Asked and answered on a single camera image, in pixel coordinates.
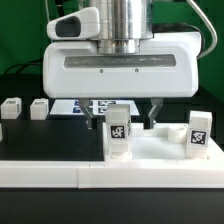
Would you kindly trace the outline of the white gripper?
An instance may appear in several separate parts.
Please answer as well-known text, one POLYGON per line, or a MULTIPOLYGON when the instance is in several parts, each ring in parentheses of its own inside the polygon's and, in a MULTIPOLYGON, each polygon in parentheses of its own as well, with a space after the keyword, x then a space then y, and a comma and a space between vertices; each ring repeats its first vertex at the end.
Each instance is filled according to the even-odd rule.
POLYGON ((97 119, 88 98, 152 98, 143 127, 153 129, 162 98, 198 90, 200 50, 197 32, 157 33, 140 42, 139 53, 124 55, 102 55, 95 41, 54 42, 44 54, 43 87, 51 98, 80 98, 90 130, 97 129, 97 119))

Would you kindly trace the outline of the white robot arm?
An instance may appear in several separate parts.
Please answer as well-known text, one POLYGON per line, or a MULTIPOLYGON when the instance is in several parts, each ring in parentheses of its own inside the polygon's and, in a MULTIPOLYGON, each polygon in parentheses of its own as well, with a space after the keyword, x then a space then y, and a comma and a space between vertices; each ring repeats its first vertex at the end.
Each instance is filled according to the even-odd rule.
POLYGON ((92 99, 149 98, 152 128, 165 98, 198 90, 201 34, 152 24, 152 0, 90 0, 47 24, 43 88, 51 98, 77 98, 85 116, 92 99))

